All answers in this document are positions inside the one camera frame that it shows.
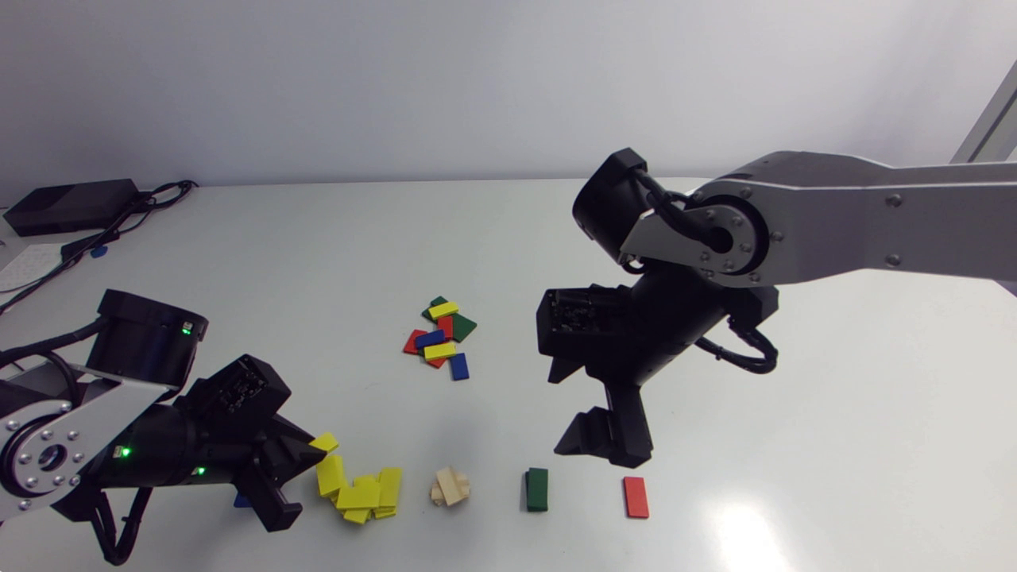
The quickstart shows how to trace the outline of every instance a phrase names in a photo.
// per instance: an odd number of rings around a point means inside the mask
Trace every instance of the black device box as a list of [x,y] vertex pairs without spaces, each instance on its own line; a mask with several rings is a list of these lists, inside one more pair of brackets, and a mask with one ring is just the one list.
[[107,228],[137,195],[130,179],[37,188],[4,213],[18,236]]

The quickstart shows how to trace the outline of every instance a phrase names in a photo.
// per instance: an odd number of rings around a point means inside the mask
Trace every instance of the green block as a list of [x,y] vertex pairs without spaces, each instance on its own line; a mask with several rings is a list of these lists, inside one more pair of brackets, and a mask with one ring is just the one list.
[[457,342],[465,340],[476,328],[477,323],[462,313],[452,314],[452,339]]
[[527,512],[547,512],[547,469],[530,467],[526,471]]
[[431,314],[428,313],[428,310],[431,309],[432,307],[438,305],[438,304],[443,304],[443,303],[445,303],[448,300],[442,298],[441,296],[438,296],[438,297],[434,298],[433,300],[431,300],[431,303],[427,307],[424,308],[424,311],[420,312],[420,316],[423,316],[425,320],[427,320],[428,322],[430,322],[432,324],[437,324],[437,320],[432,319]]

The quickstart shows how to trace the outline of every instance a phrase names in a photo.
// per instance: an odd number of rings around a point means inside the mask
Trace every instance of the red block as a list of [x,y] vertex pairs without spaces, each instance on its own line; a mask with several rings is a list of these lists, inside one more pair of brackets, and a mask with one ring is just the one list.
[[406,342],[406,345],[403,346],[403,353],[417,353],[417,338],[426,333],[427,332],[424,332],[423,330],[414,330],[413,333],[410,334],[410,339]]
[[646,503],[646,482],[642,476],[626,476],[623,479],[625,484],[625,508],[629,511],[629,518],[650,518],[650,506]]
[[442,316],[438,319],[438,330],[444,330],[445,341],[452,339],[452,314]]

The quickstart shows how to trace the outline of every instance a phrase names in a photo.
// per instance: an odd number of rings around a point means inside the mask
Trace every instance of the stack of yellow blocks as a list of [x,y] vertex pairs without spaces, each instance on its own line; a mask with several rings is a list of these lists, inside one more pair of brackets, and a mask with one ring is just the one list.
[[[330,433],[315,439],[311,445],[330,453],[339,448],[339,443]],[[343,469],[343,457],[328,455],[317,464],[317,476],[318,495],[332,501],[346,520],[363,524],[371,516],[396,516],[403,469],[385,467],[376,475],[365,474],[354,478],[353,487],[350,487]]]

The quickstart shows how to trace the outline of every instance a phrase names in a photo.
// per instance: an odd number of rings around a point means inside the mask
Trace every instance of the wooden block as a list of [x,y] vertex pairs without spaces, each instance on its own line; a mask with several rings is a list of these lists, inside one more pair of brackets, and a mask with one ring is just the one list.
[[441,494],[441,487],[437,480],[431,484],[431,502],[439,507],[444,504],[444,495]]
[[431,300],[431,303],[427,304],[427,308],[424,309],[424,311],[420,312],[420,316],[423,316],[424,318],[426,318],[427,320],[430,320],[431,322],[436,322],[436,320],[434,320],[433,318],[431,318],[430,309],[432,307],[436,306],[436,305],[443,304],[443,303],[445,303],[448,300],[442,298],[441,296],[438,296],[438,297],[434,298],[433,300]]
[[424,332],[423,330],[414,330],[413,333],[410,334],[410,339],[406,341],[406,345],[403,346],[403,352],[417,353],[417,338],[423,336],[427,332]]
[[339,449],[339,442],[336,441],[336,438],[331,433],[322,434],[321,437],[311,441],[308,445],[317,447],[325,453],[332,453],[336,449]]
[[457,353],[452,356],[450,367],[452,367],[452,379],[453,381],[469,380],[470,379],[470,367],[466,364],[466,354]]
[[445,333],[445,341],[452,339],[452,316],[442,316],[438,319],[438,330]]
[[456,482],[456,473],[453,472],[452,467],[445,467],[439,470],[436,476],[438,479],[438,487],[441,488],[441,496],[444,497],[446,505],[451,507],[466,498],[459,490],[459,483]]
[[530,467],[526,471],[526,510],[547,511],[547,469]]
[[381,487],[375,480],[374,475],[358,476],[353,480],[353,487],[344,487],[339,490],[336,508],[339,510],[375,509],[378,507],[380,496]]
[[332,497],[342,489],[349,488],[343,470],[343,457],[328,455],[316,465],[318,476],[318,495]]
[[396,507],[399,505],[399,487],[403,481],[403,469],[385,467],[378,473],[378,485],[381,493],[378,496],[379,507]]
[[427,308],[427,313],[429,313],[433,320],[437,320],[442,316],[456,313],[457,311],[459,311],[459,304],[456,302],[445,302],[443,304]]
[[357,524],[363,524],[367,522],[367,519],[371,516],[371,509],[355,509],[348,510],[343,513],[343,518],[349,520],[350,522],[356,522]]
[[452,357],[454,355],[456,355],[456,344],[452,342],[438,344],[436,346],[427,346],[424,348],[424,359],[427,361],[438,359],[440,357]]
[[625,510],[629,518],[650,518],[650,506],[646,502],[646,482],[642,476],[626,476],[621,479],[625,485]]
[[433,346],[436,344],[444,343],[444,332],[441,330],[435,330],[433,332],[428,332],[417,336],[417,339],[413,342],[417,346],[417,349],[427,346]]
[[462,342],[477,329],[477,323],[462,313],[452,314],[452,339]]

